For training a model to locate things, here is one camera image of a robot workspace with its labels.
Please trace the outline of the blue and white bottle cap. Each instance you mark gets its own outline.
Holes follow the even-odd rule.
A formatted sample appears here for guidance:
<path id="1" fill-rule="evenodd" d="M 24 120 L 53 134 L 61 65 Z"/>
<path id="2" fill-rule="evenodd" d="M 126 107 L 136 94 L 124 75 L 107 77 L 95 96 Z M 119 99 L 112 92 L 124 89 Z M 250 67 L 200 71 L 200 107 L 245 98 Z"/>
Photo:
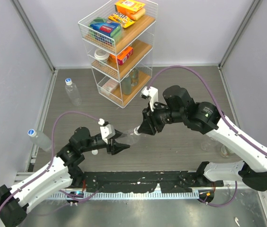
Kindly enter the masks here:
<path id="1" fill-rule="evenodd" d="M 72 79 L 71 78 L 66 78 L 65 79 L 65 84 L 67 85 L 67 86 L 70 86 L 70 85 L 72 85 Z"/>

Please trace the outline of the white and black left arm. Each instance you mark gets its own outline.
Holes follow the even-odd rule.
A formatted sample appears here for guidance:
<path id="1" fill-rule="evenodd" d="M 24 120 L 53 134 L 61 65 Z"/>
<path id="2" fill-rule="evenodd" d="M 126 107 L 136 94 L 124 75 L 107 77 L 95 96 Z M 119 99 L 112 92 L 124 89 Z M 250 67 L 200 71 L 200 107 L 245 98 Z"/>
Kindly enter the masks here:
<path id="1" fill-rule="evenodd" d="M 130 148 L 117 140 L 122 132 L 110 124 L 102 126 L 100 133 L 91 136 L 86 127 L 79 127 L 65 145 L 44 167 L 21 182 L 0 187 L 0 220 L 6 227 L 16 227 L 27 214 L 52 193 L 64 188 L 78 188 L 83 183 L 79 164 L 84 153 L 106 149 L 111 155 Z"/>

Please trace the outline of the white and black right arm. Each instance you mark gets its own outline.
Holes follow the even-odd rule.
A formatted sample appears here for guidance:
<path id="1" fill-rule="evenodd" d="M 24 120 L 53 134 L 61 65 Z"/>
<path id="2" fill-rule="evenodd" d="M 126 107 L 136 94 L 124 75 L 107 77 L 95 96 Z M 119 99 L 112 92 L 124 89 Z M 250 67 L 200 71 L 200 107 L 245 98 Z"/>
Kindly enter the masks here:
<path id="1" fill-rule="evenodd" d="M 239 129 L 214 104 L 194 102 L 188 91 L 178 85 L 163 92 L 165 104 L 158 102 L 158 90 L 154 87 L 144 87 L 141 97 L 148 100 L 148 106 L 142 111 L 138 133 L 155 135 L 167 124 L 183 123 L 192 131 L 220 142 L 241 158 L 234 163 L 202 162 L 195 175 L 199 186 L 216 181 L 239 181 L 257 191 L 267 190 L 267 147 Z"/>

